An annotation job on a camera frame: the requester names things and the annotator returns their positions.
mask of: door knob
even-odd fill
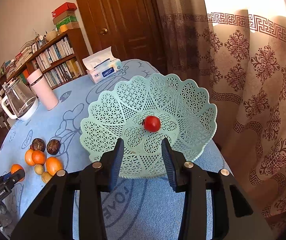
[[[100,34],[104,35],[107,33],[107,28],[103,28],[101,31],[100,31]]]

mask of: green box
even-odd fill
[[[60,21],[56,24],[56,27],[57,27],[57,29],[59,29],[62,25],[68,24],[70,22],[77,22],[76,17],[75,16],[65,17],[62,21]]]

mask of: blue tablecloth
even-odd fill
[[[47,111],[40,104],[33,116],[17,121],[6,136],[0,151],[0,176],[10,171],[13,163],[23,166],[26,176],[5,199],[14,220],[18,221],[37,194],[44,187],[34,168],[25,163],[25,152],[34,138],[45,143],[51,138],[61,141],[56,155],[68,172],[79,171],[90,164],[89,154],[79,141],[80,121],[88,116],[87,108],[104,90],[113,90],[121,80],[135,75],[149,77],[157,70],[149,63],[137,59],[123,62],[123,69],[102,83],[95,85],[88,76],[78,78],[54,90],[59,104]],[[229,169],[216,145],[211,140],[200,158],[195,161],[209,171]],[[75,193],[73,237],[78,236],[79,192]],[[211,195],[208,197],[207,239],[211,239]],[[102,193],[102,208],[109,240],[175,240],[178,238],[184,194],[174,193],[166,177],[158,179],[119,179],[111,193]]]

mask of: orange fruit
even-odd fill
[[[15,173],[19,169],[24,170],[23,167],[20,164],[13,164],[12,167],[11,167],[11,174]]]
[[[58,158],[55,157],[48,157],[45,166],[48,173],[51,174],[52,176],[54,176],[57,171],[63,169],[62,163]]]
[[[27,165],[30,165],[30,166],[35,165],[35,162],[32,160],[32,153],[33,153],[33,150],[31,149],[28,149],[25,153],[25,162],[27,163]]]
[[[46,155],[44,152],[42,152],[40,150],[35,150],[32,153],[32,160],[35,164],[43,165],[46,162]]]

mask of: tomato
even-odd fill
[[[161,121],[156,116],[149,115],[143,120],[142,125],[149,132],[157,132],[161,128]]]

